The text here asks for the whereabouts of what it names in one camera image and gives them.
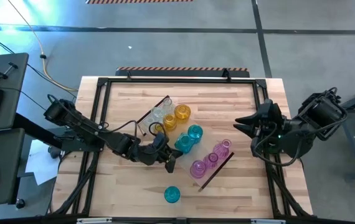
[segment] orange and black hazard tape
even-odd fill
[[[86,4],[117,4],[117,3],[152,3],[152,2],[191,2],[193,0],[86,0]]]
[[[154,70],[154,71],[222,71],[221,67],[119,67],[116,70]],[[229,71],[246,71],[246,68],[226,68]]]

